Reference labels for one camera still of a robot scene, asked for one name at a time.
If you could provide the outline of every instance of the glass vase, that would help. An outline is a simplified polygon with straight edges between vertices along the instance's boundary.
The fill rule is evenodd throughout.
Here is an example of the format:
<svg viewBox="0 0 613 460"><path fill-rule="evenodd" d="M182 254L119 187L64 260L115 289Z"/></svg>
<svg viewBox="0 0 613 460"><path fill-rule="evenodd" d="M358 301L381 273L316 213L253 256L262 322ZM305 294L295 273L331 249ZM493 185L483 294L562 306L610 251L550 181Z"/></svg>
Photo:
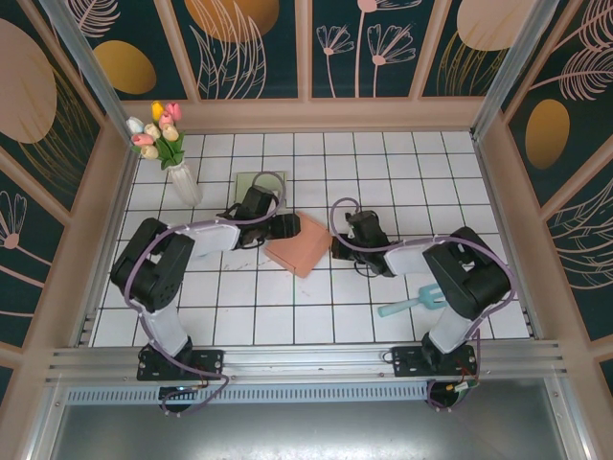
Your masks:
<svg viewBox="0 0 613 460"><path fill-rule="evenodd" d="M198 187L192 170L183 160L177 166L168 166L174 190L185 204L193 208L202 201L202 191Z"/></svg>

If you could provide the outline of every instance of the tulip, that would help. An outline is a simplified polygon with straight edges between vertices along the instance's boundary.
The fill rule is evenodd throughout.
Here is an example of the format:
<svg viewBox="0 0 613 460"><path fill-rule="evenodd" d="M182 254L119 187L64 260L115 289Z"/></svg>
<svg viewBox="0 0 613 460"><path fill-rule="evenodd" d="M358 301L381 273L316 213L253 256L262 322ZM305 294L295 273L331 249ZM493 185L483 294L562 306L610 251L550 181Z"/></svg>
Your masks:
<svg viewBox="0 0 613 460"><path fill-rule="evenodd" d="M157 148L154 146L142 146L141 155L143 155L143 158L146 158L147 160L155 160L159 156L159 153Z"/></svg>
<svg viewBox="0 0 613 460"><path fill-rule="evenodd" d="M158 125L162 129L164 129L166 125L170 125L170 126L173 125L172 116L169 114L169 112L164 111L162 113L162 115L160 116L160 121L158 122Z"/></svg>
<svg viewBox="0 0 613 460"><path fill-rule="evenodd" d="M130 117L125 122L127 128L130 130L132 134L140 134L143 132L145 125L136 117Z"/></svg>
<svg viewBox="0 0 613 460"><path fill-rule="evenodd" d="M162 135L167 141L176 141L179 138L179 131L173 125L166 125L162 129Z"/></svg>
<svg viewBox="0 0 613 460"><path fill-rule="evenodd" d="M160 130L153 123L149 123L145 125L145 133L151 136L153 139L157 140L160 138Z"/></svg>
<svg viewBox="0 0 613 460"><path fill-rule="evenodd" d="M166 111L169 112L169 114L171 115L172 119L175 122L178 122L179 120L181 120L181 107L179 106L178 103L167 103L166 104Z"/></svg>
<svg viewBox="0 0 613 460"><path fill-rule="evenodd" d="M132 143L135 146L152 146L155 140L148 134L134 134L132 136Z"/></svg>
<svg viewBox="0 0 613 460"><path fill-rule="evenodd" d="M154 122L157 122L164 112L164 106L159 101L153 101L151 103L151 118Z"/></svg>

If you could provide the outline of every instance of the metal plate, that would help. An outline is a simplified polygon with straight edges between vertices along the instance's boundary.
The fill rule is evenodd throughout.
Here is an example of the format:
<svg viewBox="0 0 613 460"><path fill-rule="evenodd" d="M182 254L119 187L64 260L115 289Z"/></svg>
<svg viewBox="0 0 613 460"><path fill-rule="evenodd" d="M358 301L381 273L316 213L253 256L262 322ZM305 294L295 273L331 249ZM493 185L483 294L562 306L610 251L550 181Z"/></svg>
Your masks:
<svg viewBox="0 0 613 460"><path fill-rule="evenodd" d="M221 350L193 350L190 367L206 372L221 374L223 370L223 351ZM158 353L151 349L143 349L139 354L138 381L175 381L175 380L200 380L200 377L191 372L186 372L170 362L166 361Z"/></svg>
<svg viewBox="0 0 613 460"><path fill-rule="evenodd" d="M446 356L441 369L433 373L430 365L421 355L421 345L395 347L392 349L392 363L396 377L460 376L464 366L470 373L477 372L475 351L470 345L463 345Z"/></svg>

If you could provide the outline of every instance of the black grid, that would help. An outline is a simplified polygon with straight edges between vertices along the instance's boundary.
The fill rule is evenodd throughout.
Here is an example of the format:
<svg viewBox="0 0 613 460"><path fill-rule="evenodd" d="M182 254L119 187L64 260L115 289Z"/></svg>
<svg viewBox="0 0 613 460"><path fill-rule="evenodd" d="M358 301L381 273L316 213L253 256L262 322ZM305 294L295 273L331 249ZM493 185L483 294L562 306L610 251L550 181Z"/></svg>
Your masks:
<svg viewBox="0 0 613 460"><path fill-rule="evenodd" d="M436 139L436 145L443 146L443 148L433 147L430 150L426 149L428 152L425 153L420 151L423 147L423 142L418 145L411 133L395 133L394 135L396 139L398 136L401 136L406 141L406 148L398 148L397 145L394 145L392 148L394 152L389 152L388 134L384 135L380 132L361 133L357 136L354 133L343 134L338 137L346 141L351 140L351 145L346 145L346 148L342 149L343 154L338 155L335 154L336 150L332 149L327 142L327 135L323 133L299 136L295 134L282 134L278 139L283 140L285 147L280 150L269 149L268 146L272 145L272 143L267 143L266 140L272 138L264 138L264 135L247 135L251 137L243 137L245 135L240 134L226 136L208 135L206 137L188 136L186 140L189 139L191 150L186 152L186 158L193 167L193 171L198 172L198 178L205 175L204 169L207 168L207 161L211 165L212 162L210 160L212 159L224 159L224 161L218 161L211 165L216 167L221 165L222 167L218 170L214 169L214 171L207 170L207 180L201 181L200 185L203 187L205 195L202 207L197 206L195 209L183 207L172 195L172 185L166 176L159 172L159 170L155 171L152 168L152 165L158 168L159 165L141 160L136 172L133 188L130 191L130 199L125 210L125 219L122 224L118 244L114 249L114 255L117 257L119 250L129 240L131 233L136 229L138 223L148 215L157 218L175 215L183 219L194 220L203 213L207 216L212 216L219 212L221 208L229 206L233 200L236 173L240 172L235 167L239 167L246 162L248 165L259 165L259 168L263 169L266 158L274 159L276 157L283 157L285 164L291 165L293 170L291 172L291 180L287 180L288 200L291 198L291 203L287 205L288 210L316 213L323 218L323 215L327 216L329 214L329 207L332 204L330 184L334 183L335 186L338 186L344 183L352 187L354 186L357 192L357 196L354 197L362 201L364 199L364 196L362 196L363 188L366 187L368 189L369 185L372 186L374 182L371 181L381 181L377 185L389 187L391 199L386 202L380 202L376 206L365 204L365 208L375 209L379 212L381 221L386 222L387 226L384 228L384 231L388 233L390 240L404 237L419 238L432 236L434 233L443 233L437 232L437 228L435 228L437 225L433 221L431 213L438 208L442 212L439 213L437 211L437 213L444 216L450 210L450 208L443 208L447 206L453 207L454 210L459 212L464 224L473 228L477 227L475 230L483 235L484 238L489 238L497 243L499 241L497 236L498 230L495 226L495 221L493 221L493 215L489 216L491 210L487 195L477 195L476 198L468 195L467 199L469 202L466 203L458 191L458 181L473 180L474 182L470 182L470 185L472 185L473 183L479 184L477 181L482 180L478 169L474 170L466 167L468 164L476 164L474 153L465 151L465 147L458 148L458 146L450 145L450 143L453 143L453 139L457 138L458 134L449 136L449 140L445 137L446 133L443 133L443 135L439 133L440 139ZM245 146L249 143L255 146L254 149L249 150L248 155L241 154L247 151ZM363 151L365 149L364 146L373 146L373 148L372 150ZM296 160L301 157L312 157L312 161L300 161L299 163L302 166L297 167ZM242 160L243 158L251 158L252 160ZM327 158L332 159L336 164L341 161L339 158L346 158L347 160L342 160L342 162L353 163L355 167L354 173L352 168L347 172L334 171L333 177L346 175L348 178L330 179L329 167L331 162L327 161ZM364 158L369 158L372 164L384 165L384 171L387 176L360 177L359 160ZM376 158L381 158L382 161L379 163L376 161ZM392 158L397 167L398 165L407 167L406 171L408 173L406 175L402 175L404 170L397 171L397 169L392 169ZM451 197L452 199L449 203L431 202L432 199L438 200L441 197L436 195L436 187L431 189L431 191L434 191L433 195L429 195L426 191L426 183L422 178L422 166L426 163L429 170L425 180L432 181L428 182L429 184L435 186L441 184L447 188L453 187L451 190L455 191L455 196ZM323 164L323 177L315 178L315 175L320 173L317 172L319 170L313 169L311 172L306 169L309 168L309 165L315 164ZM441 169L440 175L437 175L437 170L433 171L432 165L440 166L443 164L446 167ZM454 164L465 166L465 171L462 171L460 174L461 177L457 177L454 174ZM417 169L410 171L408 169L409 165L415 165ZM296 174L297 168L305 169L300 174ZM313 178L297 179L297 175ZM417 180L420 181L423 198L395 194L393 181ZM296 184L299 185L301 190L304 187L308 187L312 191L310 195L301 195L300 203L297 203L296 200ZM394 185L398 184L409 184L409 182L394 182ZM152 197L150 194L147 195L150 192L159 194L160 190L161 196ZM419 204L398 204L398 201L405 203L407 200L415 199ZM400 215L403 215L402 221L406 221L406 213L414 215L416 212L427 214L427 231L415 230L418 228L425 230L426 227L423 226L423 222L415 222L415 225L411 228L407 228L401 223ZM323 223L328 223L328 219L326 218ZM337 216L336 223L338 227L342 227L342 216ZM501 248L502 243L492 247L500 255L503 255L500 252ZM421 337L417 335L421 334L421 331L424 329L427 329L430 323L436 321L436 314L424 311L420 307L399 313L385 320L381 320L375 314L375 308L378 305L404 300L407 296L416 296L417 288L423 284L433 283L433 278L432 281L424 281L423 277L414 276L407 276L403 279L395 279L394 281L388 279L381 280L380 277L364 279L353 272L352 264L332 261L328 258L327 260L324 259L314 268L314 272L317 273L317 276L325 284L311 287L312 291L310 292L301 292L301 299L299 301L297 298L298 280L295 277L290 277L280 266L270 262L261 250L256 250L255 253L234 251L233 253L222 254L220 257L214 255L211 257L211 261L214 264L205 264L206 266L200 265L188 269L189 276L186 277L186 281L177 297L180 316L182 313L189 315L190 319L196 318L195 323L198 323L198 315L202 314L202 322L198 323L197 327L194 321L187 324L184 323L188 332L193 336L193 341L196 345L363 343L419 340ZM227 302L223 300L227 298L228 286L227 283L223 283L223 280L227 280L229 276L239 277L245 281L245 284L234 287L237 290L231 292L230 298L236 297L240 300L236 304L225 305ZM335 276L337 278L347 278L349 281L342 286L338 282L335 284ZM258 300L259 281L264 277L272 279L272 286L265 287L270 290L265 295L262 295L262 297L272 298L275 300L274 302L259 302ZM215 293L203 292L202 300L200 301L200 290L198 288L206 286L207 281L210 282ZM290 288L285 283L291 284L291 296L282 298L282 294L289 292ZM327 289L329 289L329 295L319 295L320 292L318 291L327 291ZM363 290L363 295L357 296L355 292L360 291L360 289ZM305 298L310 298L308 296L312 296L315 300L306 303ZM517 306L516 310L521 315L521 308L519 306ZM507 331L508 328L505 329L505 323L509 323L508 318L505 321L492 322L492 324L488 322L484 326L484 337L509 337L514 334L517 337L521 337L527 334L527 332L521 331L521 328L517 328L516 333L514 331ZM112 285L107 286L105 290L95 329L95 333L92 334L92 344L94 346L140 346L144 344L142 343L144 340L142 332L139 332L140 328L136 325L136 315L123 305L119 291Z"/></svg>

